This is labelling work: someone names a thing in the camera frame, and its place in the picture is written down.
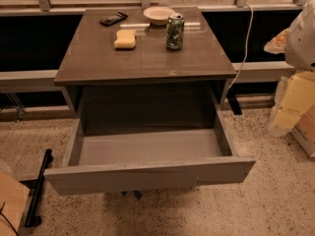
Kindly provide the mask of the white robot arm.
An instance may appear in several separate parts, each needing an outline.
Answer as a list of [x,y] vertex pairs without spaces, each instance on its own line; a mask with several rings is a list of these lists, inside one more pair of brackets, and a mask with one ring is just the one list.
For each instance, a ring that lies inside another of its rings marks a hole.
[[284,56],[287,64],[315,70],[315,0],[308,2],[288,28]]

